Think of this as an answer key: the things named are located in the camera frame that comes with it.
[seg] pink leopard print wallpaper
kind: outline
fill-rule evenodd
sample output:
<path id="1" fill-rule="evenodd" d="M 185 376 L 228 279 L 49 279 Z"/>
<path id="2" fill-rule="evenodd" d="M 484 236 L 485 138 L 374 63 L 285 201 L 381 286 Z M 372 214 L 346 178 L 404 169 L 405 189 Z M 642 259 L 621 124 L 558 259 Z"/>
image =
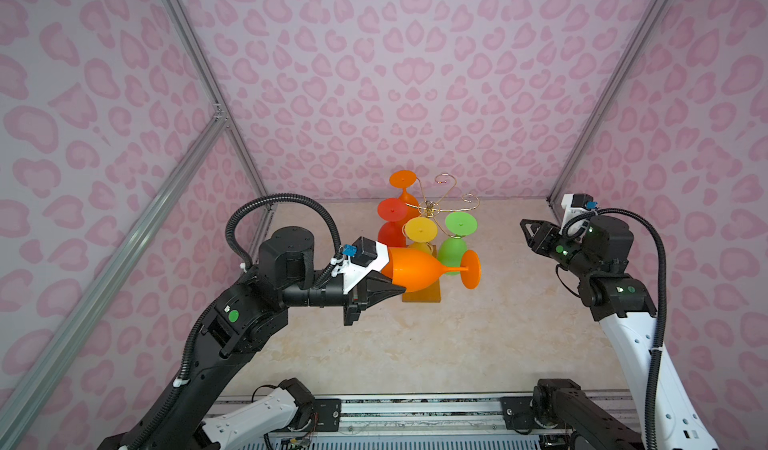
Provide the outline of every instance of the pink leopard print wallpaper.
<path id="1" fill-rule="evenodd" d="M 0 0 L 0 406 L 212 116 L 158 0 Z"/>
<path id="2" fill-rule="evenodd" d="M 547 195 L 648 0 L 184 0 L 269 191 Z"/>
<path id="3" fill-rule="evenodd" d="M 92 450 L 144 416 L 178 370 L 200 312 L 236 280 L 240 260 L 224 241 L 224 225 L 255 197 L 222 136 L 20 449 Z M 238 241 L 253 239 L 258 218 L 243 219 Z"/>
<path id="4" fill-rule="evenodd" d="M 721 448 L 768 442 L 766 63 L 766 0 L 677 0 L 570 185 L 663 235 L 667 349 Z M 655 291 L 633 229 L 629 272 Z"/>

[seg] pink patterned wall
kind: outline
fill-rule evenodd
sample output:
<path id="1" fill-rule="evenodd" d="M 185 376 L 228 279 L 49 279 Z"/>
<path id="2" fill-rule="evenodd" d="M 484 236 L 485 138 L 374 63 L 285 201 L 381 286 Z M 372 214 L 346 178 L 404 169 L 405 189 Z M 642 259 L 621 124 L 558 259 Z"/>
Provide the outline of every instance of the pink patterned wall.
<path id="1" fill-rule="evenodd" d="M 222 136 L 19 447 L 96 448 L 130 429 L 178 370 L 200 312 L 237 278 L 224 225 L 255 198 Z M 237 228 L 250 243 L 257 215 Z"/>
<path id="2" fill-rule="evenodd" d="M 0 406 L 212 116 L 158 0 L 0 0 Z"/>
<path id="3" fill-rule="evenodd" d="M 184 0 L 269 191 L 549 193 L 648 0 Z"/>
<path id="4" fill-rule="evenodd" d="M 721 448 L 768 442 L 766 64 L 766 0 L 677 0 L 570 186 L 663 235 L 667 349 Z M 630 272 L 655 289 L 634 229 Z"/>

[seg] green round dot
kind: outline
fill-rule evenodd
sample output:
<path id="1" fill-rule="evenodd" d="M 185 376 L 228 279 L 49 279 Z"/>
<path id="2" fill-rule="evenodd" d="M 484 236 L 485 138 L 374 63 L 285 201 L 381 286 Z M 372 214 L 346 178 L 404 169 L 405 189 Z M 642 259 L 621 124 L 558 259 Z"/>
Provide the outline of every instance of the green round dot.
<path id="1" fill-rule="evenodd" d="M 478 229 L 478 222 L 467 212 L 452 212 L 446 217 L 448 231 L 456 235 L 471 235 Z"/>

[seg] black corrugated hose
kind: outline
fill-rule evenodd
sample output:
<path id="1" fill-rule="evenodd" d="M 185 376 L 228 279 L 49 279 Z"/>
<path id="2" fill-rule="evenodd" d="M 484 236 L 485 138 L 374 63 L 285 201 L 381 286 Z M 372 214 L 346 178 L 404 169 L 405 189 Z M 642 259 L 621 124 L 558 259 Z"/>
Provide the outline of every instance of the black corrugated hose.
<path id="1" fill-rule="evenodd" d="M 194 344 L 197 341 L 197 334 L 200 333 L 200 330 L 203 328 L 203 319 L 208 314 L 208 312 L 214 308 L 215 303 L 216 300 L 211 302 L 210 305 L 208 305 L 208 307 L 206 307 L 206 309 L 200 314 L 200 316 L 197 317 L 197 322 L 195 322 L 195 324 L 192 326 L 192 330 L 190 330 L 190 334 L 187 336 L 187 342 L 184 344 L 184 351 L 181 354 L 181 365 L 179 366 L 179 372 L 176 376 L 176 378 L 179 380 L 189 380 L 190 378 L 190 370 L 192 368 L 192 352 L 194 351 Z M 149 423 L 144 426 L 144 430 L 141 431 L 139 436 L 137 436 L 136 439 L 128 446 L 128 450 L 138 450 L 141 445 L 146 443 L 149 436 L 151 436 L 154 431 L 158 429 L 158 426 L 163 422 L 163 420 L 165 420 L 165 417 L 168 416 L 168 412 L 170 412 L 174 405 L 176 405 L 176 402 L 181 395 L 182 388 L 184 388 L 184 385 L 174 387 L 170 393 L 168 393 L 163 406 L 160 407 L 160 410 L 154 414 Z"/>
<path id="2" fill-rule="evenodd" d="M 667 328 L 667 252 L 661 235 L 656 232 L 653 225 L 640 215 L 623 208 L 601 208 L 597 211 L 586 212 L 571 218 L 564 226 L 562 233 L 568 235 L 571 225 L 585 218 L 602 214 L 619 214 L 633 218 L 648 230 L 654 243 L 659 260 L 658 272 L 658 312 L 656 316 L 656 330 L 654 331 L 654 346 L 650 350 L 650 368 L 648 368 L 648 386 L 645 388 L 645 447 L 647 450 L 656 450 L 656 389 L 659 383 L 659 371 L 661 369 L 661 346 L 664 345 L 664 330 Z"/>
<path id="3" fill-rule="evenodd" d="M 253 265 L 254 261 L 251 259 L 250 255 L 247 251 L 245 251 L 244 248 L 240 246 L 240 244 L 237 243 L 237 239 L 235 238 L 235 228 L 237 227 L 237 224 L 240 223 L 241 220 L 243 220 L 243 217 L 245 215 L 248 215 L 255 209 L 259 207 L 263 207 L 264 205 L 269 204 L 277 204 L 279 202 L 293 202 L 296 204 L 302 204 L 306 205 L 315 212 L 317 212 L 322 219 L 326 222 L 326 225 L 328 225 L 328 230 L 331 232 L 331 238 L 333 239 L 333 252 L 334 257 L 337 259 L 340 259 L 342 257 L 341 254 L 341 237 L 339 237 L 339 230 L 336 228 L 336 223 L 333 221 L 333 217 L 331 217 L 331 214 L 328 213 L 328 211 L 320 205 L 318 202 L 312 200 L 311 198 L 299 195 L 299 194 L 273 194 L 273 195 L 265 195 L 264 197 L 256 198 L 247 204 L 243 205 L 242 207 L 238 208 L 234 214 L 232 214 L 232 217 L 230 217 L 229 221 L 226 223 L 226 229 L 224 230 L 224 238 L 226 239 L 226 243 L 230 246 L 232 251 L 236 253 L 240 258 L 243 259 L 243 262 L 245 262 L 245 268 L 246 271 L 248 271 Z M 331 272 L 333 271 L 334 265 L 329 263 L 328 266 L 322 271 L 320 276 L 317 278 L 315 283 L 312 285 L 313 289 L 319 289 L 323 285 L 325 285 L 328 282 L 328 279 L 330 278 Z"/>

